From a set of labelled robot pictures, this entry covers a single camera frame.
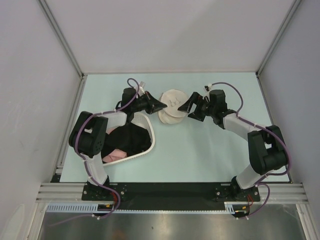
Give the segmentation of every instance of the pink cloth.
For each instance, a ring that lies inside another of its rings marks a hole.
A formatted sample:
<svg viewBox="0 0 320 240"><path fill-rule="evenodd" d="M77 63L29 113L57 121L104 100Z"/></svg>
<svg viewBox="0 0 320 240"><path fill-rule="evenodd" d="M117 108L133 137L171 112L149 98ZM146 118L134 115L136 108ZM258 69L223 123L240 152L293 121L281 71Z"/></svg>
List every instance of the pink cloth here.
<svg viewBox="0 0 320 240"><path fill-rule="evenodd" d="M106 130L106 133L107 134L110 134L113 130L115 130L116 129L116 127L112 127L112 128L108 128L107 130Z"/></svg>
<svg viewBox="0 0 320 240"><path fill-rule="evenodd" d="M108 156L105 156L102 159L102 161L104 161L105 163L111 163L111 162L114 162L114 161L118 161L120 159L124 159L126 157L127 157L127 153L126 152L121 151L119 149L115 149Z"/></svg>

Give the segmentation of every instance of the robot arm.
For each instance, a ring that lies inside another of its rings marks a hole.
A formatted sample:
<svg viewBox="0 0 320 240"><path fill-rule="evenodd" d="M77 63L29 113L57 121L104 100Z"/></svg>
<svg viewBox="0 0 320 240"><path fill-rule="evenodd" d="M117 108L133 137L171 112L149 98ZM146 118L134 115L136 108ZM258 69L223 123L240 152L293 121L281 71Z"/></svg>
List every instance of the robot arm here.
<svg viewBox="0 0 320 240"><path fill-rule="evenodd" d="M139 87L125 88L122 94L122 100L118 102L116 109L119 109L119 105L125 106L138 92L137 98L135 98L127 107L122 111L107 113L99 116L94 116L85 126L78 140L78 151L85 157L85 167L87 172L91 173L92 178L101 185L109 184L109 177L105 172L101 150L103 148L106 130L109 128L115 128L123 126L126 123L131 122L134 118L134 113L145 110L148 114L153 114L161 109L167 107L166 104L156 100L148 91L144 91L144 82L139 84ZM75 149L76 139L80 128L85 121L93 114L87 111L80 113L74 128L69 137L69 145ZM89 183L97 185L92 181L91 177L88 178Z"/></svg>
<svg viewBox="0 0 320 240"><path fill-rule="evenodd" d="M196 104L196 108L194 112L190 113L193 104ZM235 192L254 187L266 174L288 164L283 147L274 137L246 123L243 117L244 121L239 119L236 111L228 109L223 90L211 90L205 97L194 92L178 110L190 113L188 117L201 122L204 121L206 116L212 117L213 122L220 128L234 132L248 141L250 164L243 172L232 179L231 187ZM277 126L272 125L266 128L283 141L281 131Z"/></svg>

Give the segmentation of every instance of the aluminum frame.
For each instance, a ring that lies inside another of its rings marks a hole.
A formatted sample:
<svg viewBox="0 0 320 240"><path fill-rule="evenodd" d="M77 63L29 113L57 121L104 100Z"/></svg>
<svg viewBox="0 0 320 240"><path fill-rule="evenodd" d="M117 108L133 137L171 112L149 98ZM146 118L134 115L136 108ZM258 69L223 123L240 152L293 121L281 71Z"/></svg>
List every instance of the aluminum frame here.
<svg viewBox="0 0 320 240"><path fill-rule="evenodd" d="M26 236L23 238L25 240L37 240L40 234L41 226L46 214L47 203L36 203L35 212L33 218L31 219L31 226Z"/></svg>
<svg viewBox="0 0 320 240"><path fill-rule="evenodd" d="M74 53L72 52L70 45L68 44L64 34L62 33L62 31L58 25L58 22L55 19L55 16L53 15L48 3L46 2L46 0L37 0L37 2L39 3L39 5L43 11L43 14L45 15L46 19L48 20L52 30L54 31L54 33L57 36L59 42L61 43L63 50L65 51L66 55L70 59L75 71L77 72L79 77L82 78L84 76L84 74L81 71L81 68L77 62L77 59L76 59Z"/></svg>
<svg viewBox="0 0 320 240"><path fill-rule="evenodd" d="M309 204L302 183L268 183L270 198L267 204ZM36 198L36 203L111 203L110 201L82 201L84 183L42 183ZM266 199L268 190L259 187L262 204ZM226 202L227 204L239 204L239 202Z"/></svg>
<svg viewBox="0 0 320 240"><path fill-rule="evenodd" d="M73 101L73 105L72 105L72 109L69 115L69 121L68 124L66 126L66 129L64 131L64 137L62 139L61 145L60 145L60 150L59 150L59 154L57 157L57 162L56 162L56 166L57 168L61 168L61 166L64 165L65 163L65 159L66 159L66 154L67 154L67 148L68 148L68 139L69 139L69 135L71 133L72 127L74 122L76 121L76 115L79 109L79 105L81 102L81 98L82 98L82 94L84 93L84 89L85 89L85 85L86 85L86 81L87 81L87 75L85 75L78 86L78 90L76 92L74 101Z"/></svg>
<svg viewBox="0 0 320 240"><path fill-rule="evenodd" d="M294 0L292 5L290 6L289 11L287 12L283 22L281 23L281 26L280 26L278 32L276 33L276 35L275 35L275 37L274 37L274 39L273 39L268 51L266 52L262 62L260 63L258 70L256 71L257 77L259 77L260 74L262 73L262 71L264 70L266 64L268 63L268 61L271 58L273 52L275 51L276 47L278 46L278 43L280 42L282 36L286 32L287 27L291 23L291 21L293 19L293 16L297 12L298 7L302 3L302 1L303 0Z"/></svg>
<svg viewBox="0 0 320 240"><path fill-rule="evenodd" d="M306 240L318 240L320 238L320 234L315 225L311 206L309 204L297 204L296 209L298 210Z"/></svg>

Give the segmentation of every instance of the black cloth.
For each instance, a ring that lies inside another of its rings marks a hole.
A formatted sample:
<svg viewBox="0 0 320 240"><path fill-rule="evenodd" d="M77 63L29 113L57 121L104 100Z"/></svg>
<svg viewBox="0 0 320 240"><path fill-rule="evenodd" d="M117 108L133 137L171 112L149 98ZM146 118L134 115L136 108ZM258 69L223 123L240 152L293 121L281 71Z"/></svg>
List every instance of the black cloth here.
<svg viewBox="0 0 320 240"><path fill-rule="evenodd" d="M128 157L148 150L151 147L151 138L148 130L133 123L119 126L110 134L105 134L101 157L119 149L126 152Z"/></svg>

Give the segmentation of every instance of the metal floor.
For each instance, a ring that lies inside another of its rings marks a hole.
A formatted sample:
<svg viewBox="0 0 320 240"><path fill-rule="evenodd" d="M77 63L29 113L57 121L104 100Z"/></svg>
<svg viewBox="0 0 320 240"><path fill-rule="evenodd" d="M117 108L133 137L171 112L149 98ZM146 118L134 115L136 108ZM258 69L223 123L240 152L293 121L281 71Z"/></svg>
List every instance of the metal floor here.
<svg viewBox="0 0 320 240"><path fill-rule="evenodd" d="M102 220L47 212L39 240L305 240L296 205L266 205L249 220L223 214L118 213Z"/></svg>

